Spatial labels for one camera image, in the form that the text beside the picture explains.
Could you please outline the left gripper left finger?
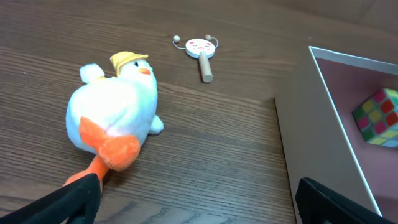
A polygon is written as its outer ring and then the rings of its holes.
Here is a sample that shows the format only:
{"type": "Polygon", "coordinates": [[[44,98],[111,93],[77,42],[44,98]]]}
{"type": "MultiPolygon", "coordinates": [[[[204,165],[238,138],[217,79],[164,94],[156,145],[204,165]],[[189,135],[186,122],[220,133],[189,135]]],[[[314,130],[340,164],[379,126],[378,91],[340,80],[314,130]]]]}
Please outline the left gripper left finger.
{"type": "Polygon", "coordinates": [[[93,224],[100,200],[100,180],[96,174],[88,174],[1,217],[1,224],[93,224]]]}

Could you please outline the colourful puzzle cube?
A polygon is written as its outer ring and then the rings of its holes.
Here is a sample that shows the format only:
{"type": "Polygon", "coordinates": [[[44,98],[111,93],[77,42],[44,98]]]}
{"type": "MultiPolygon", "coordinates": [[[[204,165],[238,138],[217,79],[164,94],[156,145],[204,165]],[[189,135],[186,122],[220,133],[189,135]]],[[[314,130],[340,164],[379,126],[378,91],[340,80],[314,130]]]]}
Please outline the colourful puzzle cube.
{"type": "Polygon", "coordinates": [[[397,148],[397,90],[379,89],[352,115],[366,143],[397,148]]]}

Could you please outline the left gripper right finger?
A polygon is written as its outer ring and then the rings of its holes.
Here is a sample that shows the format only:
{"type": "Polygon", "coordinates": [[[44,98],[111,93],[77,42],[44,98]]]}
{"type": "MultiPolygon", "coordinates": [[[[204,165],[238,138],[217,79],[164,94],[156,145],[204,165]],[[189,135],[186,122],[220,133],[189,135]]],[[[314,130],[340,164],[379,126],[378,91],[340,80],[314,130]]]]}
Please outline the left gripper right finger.
{"type": "Polygon", "coordinates": [[[295,201],[306,224],[393,224],[309,177],[300,179],[295,201]]]}

